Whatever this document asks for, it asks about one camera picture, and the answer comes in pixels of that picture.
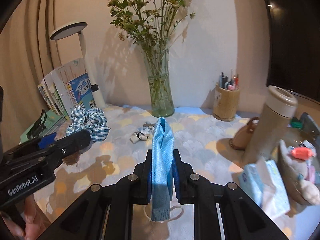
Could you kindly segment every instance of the lamp head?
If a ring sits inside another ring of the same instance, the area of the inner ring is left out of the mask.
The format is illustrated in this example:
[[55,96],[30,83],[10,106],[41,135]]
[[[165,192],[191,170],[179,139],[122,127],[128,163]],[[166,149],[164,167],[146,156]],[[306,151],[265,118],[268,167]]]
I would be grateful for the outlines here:
[[69,37],[73,34],[79,33],[85,27],[87,27],[87,25],[88,24],[86,22],[71,22],[66,25],[60,26],[53,31],[53,33],[50,35],[50,39],[56,41]]

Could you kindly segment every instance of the hand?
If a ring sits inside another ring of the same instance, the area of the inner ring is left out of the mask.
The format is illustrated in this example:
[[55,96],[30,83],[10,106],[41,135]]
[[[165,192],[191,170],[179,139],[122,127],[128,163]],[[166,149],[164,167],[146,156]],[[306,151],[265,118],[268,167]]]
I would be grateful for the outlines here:
[[48,224],[47,219],[43,217],[44,214],[36,204],[33,195],[25,199],[24,215],[26,221],[25,231],[12,220],[5,217],[3,217],[3,220],[12,235],[24,236],[25,240],[36,240],[46,230]]

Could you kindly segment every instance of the bamboo pen holder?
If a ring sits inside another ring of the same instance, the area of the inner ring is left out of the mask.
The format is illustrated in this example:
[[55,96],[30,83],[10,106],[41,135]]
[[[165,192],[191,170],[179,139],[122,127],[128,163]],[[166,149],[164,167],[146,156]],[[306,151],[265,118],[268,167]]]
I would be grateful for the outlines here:
[[213,116],[218,120],[234,120],[238,108],[240,90],[226,90],[216,84],[214,91]]

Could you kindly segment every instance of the beige curtain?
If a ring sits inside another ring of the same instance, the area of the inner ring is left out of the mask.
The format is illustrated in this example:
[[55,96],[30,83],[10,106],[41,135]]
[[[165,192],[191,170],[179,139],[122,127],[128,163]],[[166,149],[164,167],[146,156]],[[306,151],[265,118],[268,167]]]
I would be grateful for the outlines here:
[[47,109],[37,85],[61,65],[56,42],[49,39],[54,29],[54,0],[23,0],[0,34],[4,151]]

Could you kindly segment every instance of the wall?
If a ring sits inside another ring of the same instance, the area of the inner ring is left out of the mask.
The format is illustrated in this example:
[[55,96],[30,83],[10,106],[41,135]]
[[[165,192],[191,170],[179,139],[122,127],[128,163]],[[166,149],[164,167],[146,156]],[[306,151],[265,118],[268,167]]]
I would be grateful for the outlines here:
[[[175,106],[211,108],[221,72],[240,76],[239,110],[259,113],[267,95],[269,27],[264,0],[193,0],[170,50],[170,82]],[[107,0],[56,0],[56,26],[83,20],[89,61],[105,100],[116,105],[150,104],[143,60],[130,41],[120,41],[109,23]],[[81,57],[76,35],[58,41],[63,63]],[[298,115],[320,107],[299,99]]]

